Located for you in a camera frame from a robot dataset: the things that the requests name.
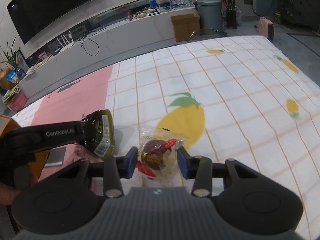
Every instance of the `candy in plastic wrapper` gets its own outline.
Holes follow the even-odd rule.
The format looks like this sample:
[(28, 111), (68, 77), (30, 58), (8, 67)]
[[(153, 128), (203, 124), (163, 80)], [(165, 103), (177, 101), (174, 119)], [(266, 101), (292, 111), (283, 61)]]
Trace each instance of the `candy in plastic wrapper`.
[(172, 187), (179, 167), (177, 149), (189, 139), (182, 134), (161, 128), (140, 129), (141, 148), (138, 155), (138, 171), (148, 187)]

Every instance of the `person's hand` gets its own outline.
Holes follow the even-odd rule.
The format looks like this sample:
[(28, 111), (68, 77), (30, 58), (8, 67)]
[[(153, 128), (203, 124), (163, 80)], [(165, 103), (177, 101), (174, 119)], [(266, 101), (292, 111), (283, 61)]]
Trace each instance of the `person's hand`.
[[(30, 185), (34, 185), (38, 182), (38, 178), (35, 174), (30, 175)], [(0, 182), (0, 205), (11, 206), (16, 195), (20, 193), (20, 190), (9, 187)]]

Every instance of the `trash can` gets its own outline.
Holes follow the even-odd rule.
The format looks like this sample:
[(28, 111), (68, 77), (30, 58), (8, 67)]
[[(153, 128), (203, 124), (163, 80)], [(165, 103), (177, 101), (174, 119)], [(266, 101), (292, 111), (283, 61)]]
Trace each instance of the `trash can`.
[(221, 0), (197, 0), (194, 4), (200, 15), (200, 28), (214, 29), (223, 33)]

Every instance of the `lemon print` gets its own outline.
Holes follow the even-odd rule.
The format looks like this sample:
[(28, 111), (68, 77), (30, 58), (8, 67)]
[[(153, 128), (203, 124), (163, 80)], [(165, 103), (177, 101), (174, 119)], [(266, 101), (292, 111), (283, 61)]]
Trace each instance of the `lemon print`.
[(157, 128), (166, 128), (173, 133), (184, 134), (190, 139), (184, 145), (186, 149), (193, 145), (202, 135), (204, 130), (204, 111), (200, 103), (192, 98), (189, 92), (173, 94), (181, 95), (168, 107), (178, 106), (172, 112), (164, 116)]
[(294, 119), (299, 117), (299, 106), (295, 100), (288, 99), (286, 101), (287, 110), (290, 116)]
[(207, 50), (207, 52), (210, 54), (220, 54), (220, 53), (223, 53), (224, 50), (223, 49), (209, 49), (209, 50)]
[(294, 71), (295, 73), (299, 74), (299, 70), (288, 60), (281, 58), (279, 56), (275, 56), (276, 59), (282, 61), (288, 68), (290, 68), (292, 71)]

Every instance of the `snack bag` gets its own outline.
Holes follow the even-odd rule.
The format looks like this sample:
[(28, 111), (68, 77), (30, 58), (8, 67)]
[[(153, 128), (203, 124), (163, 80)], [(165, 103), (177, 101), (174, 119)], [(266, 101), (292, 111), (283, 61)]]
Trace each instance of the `snack bag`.
[(143, 128), (140, 139), (137, 168), (144, 174), (147, 186), (173, 187), (173, 178), (179, 170), (177, 149), (189, 138), (166, 129)]
[(111, 112), (106, 110), (95, 111), (81, 120), (84, 130), (95, 134), (95, 139), (84, 140), (81, 144), (92, 156), (105, 160), (113, 155), (115, 148), (114, 128)]
[(12, 82), (13, 84), (18, 84), (20, 81), (19, 77), (13, 69), (10, 70), (9, 73), (5, 76), (5, 79)]

